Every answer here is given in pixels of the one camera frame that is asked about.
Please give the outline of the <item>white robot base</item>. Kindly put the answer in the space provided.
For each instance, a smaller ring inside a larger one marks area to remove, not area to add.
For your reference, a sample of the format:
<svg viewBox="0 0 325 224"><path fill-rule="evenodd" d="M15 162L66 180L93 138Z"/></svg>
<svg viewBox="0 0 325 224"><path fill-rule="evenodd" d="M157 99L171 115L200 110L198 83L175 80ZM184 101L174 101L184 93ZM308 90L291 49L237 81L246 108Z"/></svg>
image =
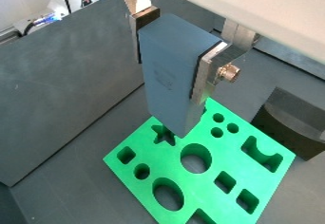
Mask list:
<svg viewBox="0 0 325 224"><path fill-rule="evenodd" d="M68 14L83 9L99 0L50 0L47 9L14 24L19 36L27 36L38 27L60 21Z"/></svg>

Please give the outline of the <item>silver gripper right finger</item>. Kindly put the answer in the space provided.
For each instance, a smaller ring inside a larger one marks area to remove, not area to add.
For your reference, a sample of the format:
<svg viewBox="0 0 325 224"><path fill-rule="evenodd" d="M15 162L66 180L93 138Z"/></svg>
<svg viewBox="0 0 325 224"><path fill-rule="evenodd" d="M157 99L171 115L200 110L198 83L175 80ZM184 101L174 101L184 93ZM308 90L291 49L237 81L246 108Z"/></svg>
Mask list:
<svg viewBox="0 0 325 224"><path fill-rule="evenodd" d="M201 104L213 94L221 81L233 83L240 74L240 68L233 61L242 56L260 40L260 34L226 19L222 40L200 57L190 100Z"/></svg>

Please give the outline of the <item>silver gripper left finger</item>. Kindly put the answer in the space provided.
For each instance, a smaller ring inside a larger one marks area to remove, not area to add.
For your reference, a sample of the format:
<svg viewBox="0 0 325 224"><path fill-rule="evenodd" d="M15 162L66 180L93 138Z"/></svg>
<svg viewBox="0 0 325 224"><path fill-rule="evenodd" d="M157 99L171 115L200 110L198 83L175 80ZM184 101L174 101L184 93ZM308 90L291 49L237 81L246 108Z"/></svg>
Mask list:
<svg viewBox="0 0 325 224"><path fill-rule="evenodd" d="M141 63L141 52L138 43L138 30L149 25L154 20L161 17L161 9L157 8L151 0L123 0L127 6L127 18L130 21L134 52L137 61Z"/></svg>

